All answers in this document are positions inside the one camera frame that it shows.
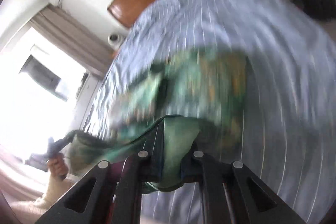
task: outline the hand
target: hand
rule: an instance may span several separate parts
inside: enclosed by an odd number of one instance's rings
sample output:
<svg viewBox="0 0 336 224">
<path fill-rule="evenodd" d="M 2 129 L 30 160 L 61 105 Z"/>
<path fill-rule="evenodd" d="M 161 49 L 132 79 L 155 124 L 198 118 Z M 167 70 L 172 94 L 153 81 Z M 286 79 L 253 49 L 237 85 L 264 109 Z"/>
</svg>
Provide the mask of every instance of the hand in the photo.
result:
<svg viewBox="0 0 336 224">
<path fill-rule="evenodd" d="M 50 174 L 53 178 L 68 174 L 69 168 L 65 165 L 63 158 L 64 155 L 62 153 L 58 153 L 56 157 L 48 160 L 47 166 L 50 169 Z"/>
</svg>

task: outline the mattress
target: mattress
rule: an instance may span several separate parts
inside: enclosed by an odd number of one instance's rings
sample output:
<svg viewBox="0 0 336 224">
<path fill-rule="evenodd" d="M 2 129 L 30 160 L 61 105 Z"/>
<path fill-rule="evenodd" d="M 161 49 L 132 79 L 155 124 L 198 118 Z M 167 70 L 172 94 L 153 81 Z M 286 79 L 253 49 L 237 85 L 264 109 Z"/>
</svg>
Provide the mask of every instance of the mattress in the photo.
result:
<svg viewBox="0 0 336 224">
<path fill-rule="evenodd" d="M 336 198 L 336 48 L 282 0 L 157 0 L 138 18 L 94 100 L 85 131 L 109 139 L 110 102 L 153 61 L 197 48 L 237 51 L 249 60 L 241 143 L 213 155 L 241 160 L 307 223 Z M 198 117 L 197 109 L 162 115 Z M 201 223 L 197 185 L 143 196 L 142 217 Z"/>
</svg>

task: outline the green fabric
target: green fabric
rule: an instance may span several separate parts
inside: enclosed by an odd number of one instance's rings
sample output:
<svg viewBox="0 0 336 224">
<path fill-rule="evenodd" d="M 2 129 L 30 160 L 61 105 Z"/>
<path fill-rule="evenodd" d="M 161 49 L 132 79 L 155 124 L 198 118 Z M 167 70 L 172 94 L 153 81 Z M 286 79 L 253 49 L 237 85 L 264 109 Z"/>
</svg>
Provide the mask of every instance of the green fabric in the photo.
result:
<svg viewBox="0 0 336 224">
<path fill-rule="evenodd" d="M 70 161 L 73 173 L 88 170 L 99 160 L 125 160 L 142 149 L 146 130 L 162 110 L 196 109 L 203 119 L 165 118 L 165 163 L 163 180 L 153 189 L 171 189 L 179 180 L 179 165 L 192 142 L 207 122 L 225 132 L 214 149 L 231 147 L 241 137 L 241 115 L 245 96 L 246 58 L 240 54 L 190 50 L 180 52 L 166 63 L 152 64 L 125 94 L 112 102 L 108 114 L 110 139 L 103 142 L 78 134 L 73 141 Z"/>
</svg>

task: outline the metal screw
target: metal screw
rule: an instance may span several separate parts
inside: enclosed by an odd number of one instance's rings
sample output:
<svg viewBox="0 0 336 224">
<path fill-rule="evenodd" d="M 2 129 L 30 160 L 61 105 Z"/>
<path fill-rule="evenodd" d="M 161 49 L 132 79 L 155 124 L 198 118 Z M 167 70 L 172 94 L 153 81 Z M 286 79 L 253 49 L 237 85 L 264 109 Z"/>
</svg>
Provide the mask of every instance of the metal screw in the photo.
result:
<svg viewBox="0 0 336 224">
<path fill-rule="evenodd" d="M 236 168 L 242 168 L 244 165 L 243 165 L 243 163 L 241 161 L 236 160 L 233 163 L 233 166 L 236 167 Z"/>
<path fill-rule="evenodd" d="M 102 160 L 100 163 L 98 163 L 98 167 L 101 169 L 106 168 L 107 166 L 109 166 L 109 162 L 106 160 Z"/>
<path fill-rule="evenodd" d="M 202 158 L 204 156 L 204 153 L 202 151 L 195 151 L 194 156 L 196 158 Z"/>
<path fill-rule="evenodd" d="M 139 153 L 138 153 L 138 156 L 140 158 L 146 158 L 148 156 L 148 152 L 146 150 L 141 150 Z"/>
</svg>

